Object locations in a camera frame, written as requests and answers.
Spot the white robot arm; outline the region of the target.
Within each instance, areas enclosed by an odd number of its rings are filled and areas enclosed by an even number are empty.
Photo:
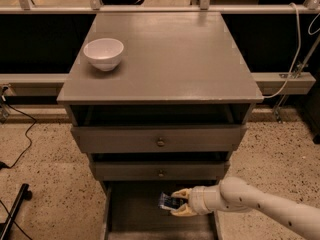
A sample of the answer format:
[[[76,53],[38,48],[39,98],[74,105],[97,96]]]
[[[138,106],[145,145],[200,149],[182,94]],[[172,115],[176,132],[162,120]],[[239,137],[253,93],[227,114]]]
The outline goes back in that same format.
[[[171,196],[187,200],[172,211],[174,216],[255,209],[306,240],[320,240],[319,208],[262,192],[238,177],[224,178],[218,185],[181,189]]]

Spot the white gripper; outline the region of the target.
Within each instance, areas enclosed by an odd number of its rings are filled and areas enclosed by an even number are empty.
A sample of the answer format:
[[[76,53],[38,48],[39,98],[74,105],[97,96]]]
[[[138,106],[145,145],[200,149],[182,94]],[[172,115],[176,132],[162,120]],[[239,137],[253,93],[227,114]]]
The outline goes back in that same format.
[[[176,217],[191,217],[206,215],[223,207],[223,201],[218,185],[196,186],[192,189],[184,188],[171,194],[173,198],[188,199],[188,204],[183,204],[171,214]]]

